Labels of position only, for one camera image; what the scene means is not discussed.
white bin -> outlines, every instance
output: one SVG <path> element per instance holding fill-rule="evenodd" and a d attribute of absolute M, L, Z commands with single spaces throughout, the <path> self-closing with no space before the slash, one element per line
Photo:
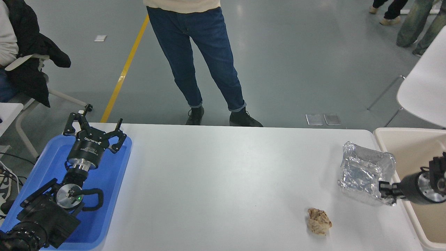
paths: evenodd
<path fill-rule="evenodd" d="M 394 182 L 428 167 L 433 157 L 446 151 L 446 130 L 378 128 L 373 134 L 382 151 L 395 155 Z M 417 205 L 403 203 L 425 250 L 446 251 L 446 203 Z"/>

cream sweater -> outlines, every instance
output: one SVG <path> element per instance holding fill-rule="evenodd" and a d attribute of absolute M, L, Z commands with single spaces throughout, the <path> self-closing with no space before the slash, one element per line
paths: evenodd
<path fill-rule="evenodd" d="M 9 21 L 9 10 L 3 0 L 0 0 L 0 65 L 8 66 L 16 60 L 19 47 L 17 38 Z"/>
<path fill-rule="evenodd" d="M 143 0 L 143 3 L 178 13 L 205 12 L 220 7 L 220 0 Z"/>

gray floor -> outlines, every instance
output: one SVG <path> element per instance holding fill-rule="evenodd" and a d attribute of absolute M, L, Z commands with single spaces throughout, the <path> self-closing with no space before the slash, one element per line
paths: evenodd
<path fill-rule="evenodd" d="M 147 14 L 141 0 L 27 0 L 41 32 L 72 60 L 62 69 L 45 64 L 49 86 L 91 103 L 99 122 Z M 267 127 L 365 129 L 383 127 L 399 108 L 399 81 L 366 108 L 398 75 L 408 75 L 418 57 L 395 45 L 401 24 L 385 27 L 368 13 L 371 0 L 223 0 L 222 8 L 250 114 Z M 93 42 L 107 35 L 105 42 Z M 195 66 L 206 114 L 202 124 L 228 126 L 226 103 L 196 47 Z M 69 112 L 82 107 L 50 96 L 23 122 L 37 151 L 63 130 Z M 184 124 L 189 108 L 173 82 L 150 24 L 141 40 L 108 122 Z M 342 125 L 309 126 L 307 113 L 336 113 Z M 390 127 L 440 127 L 403 111 Z M 9 153 L 31 158 L 13 127 L 0 138 Z M 30 164 L 2 161 L 27 176 Z"/>

rolled jeans cuff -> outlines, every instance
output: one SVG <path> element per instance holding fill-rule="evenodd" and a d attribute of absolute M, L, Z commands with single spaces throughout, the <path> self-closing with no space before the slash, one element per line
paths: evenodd
<path fill-rule="evenodd" d="M 229 109 L 229 111 L 234 112 L 234 113 L 237 113 L 237 112 L 241 111 L 243 108 L 245 108 L 245 106 L 246 106 L 246 102 L 242 105 L 242 107 L 240 107 L 240 108 L 238 108 L 238 109 L 235 109 L 235 110 L 231 110 L 231 109 Z"/>
<path fill-rule="evenodd" d="M 189 105 L 191 108 L 200 108 L 203 106 L 203 102 L 201 102 L 199 105 Z"/>

blue jeans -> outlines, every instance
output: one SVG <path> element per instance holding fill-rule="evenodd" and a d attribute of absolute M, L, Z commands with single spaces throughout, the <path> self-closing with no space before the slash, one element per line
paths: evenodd
<path fill-rule="evenodd" d="M 417 40 L 418 36 L 424 29 L 427 17 L 429 16 L 429 11 L 432 9 L 433 2 L 434 0 L 415 0 L 412 8 L 410 8 L 406 20 L 404 20 L 404 23 L 401 26 L 400 31 L 398 32 L 398 37 L 396 39 L 397 45 L 401 47 L 408 47 Z M 443 0 L 440 12 L 437 14 L 434 21 L 427 29 L 426 34 L 417 44 L 414 53 L 423 55 L 434 38 L 445 25 L 446 0 Z"/>
<path fill-rule="evenodd" d="M 0 68 L 0 102 L 8 102 L 17 94 L 17 90 L 11 85 L 3 68 Z"/>
<path fill-rule="evenodd" d="M 203 13 L 182 14 L 147 7 L 150 23 L 169 61 L 175 83 L 192 108 L 202 105 L 195 79 L 190 38 L 200 49 L 212 78 L 223 94 L 228 109 L 238 112 L 246 106 L 234 68 L 226 24 L 221 8 Z"/>

